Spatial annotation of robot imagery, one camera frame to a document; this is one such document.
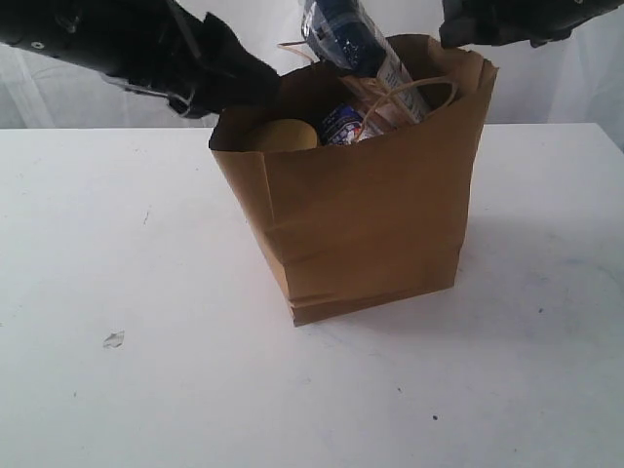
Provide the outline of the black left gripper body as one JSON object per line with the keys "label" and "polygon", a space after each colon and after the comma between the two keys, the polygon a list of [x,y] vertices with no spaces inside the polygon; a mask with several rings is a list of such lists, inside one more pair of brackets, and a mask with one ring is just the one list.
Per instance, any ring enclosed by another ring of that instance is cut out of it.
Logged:
{"label": "black left gripper body", "polygon": [[215,111],[204,62],[213,21],[177,1],[4,1],[1,41],[162,98],[181,117],[202,118]]}

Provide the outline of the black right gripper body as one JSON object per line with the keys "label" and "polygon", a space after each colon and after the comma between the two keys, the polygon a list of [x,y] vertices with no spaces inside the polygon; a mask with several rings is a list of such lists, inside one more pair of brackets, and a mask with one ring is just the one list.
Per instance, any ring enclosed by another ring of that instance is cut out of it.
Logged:
{"label": "black right gripper body", "polygon": [[622,5],[622,0],[445,1],[440,42],[446,49],[523,41],[539,48],[569,38],[576,27]]}

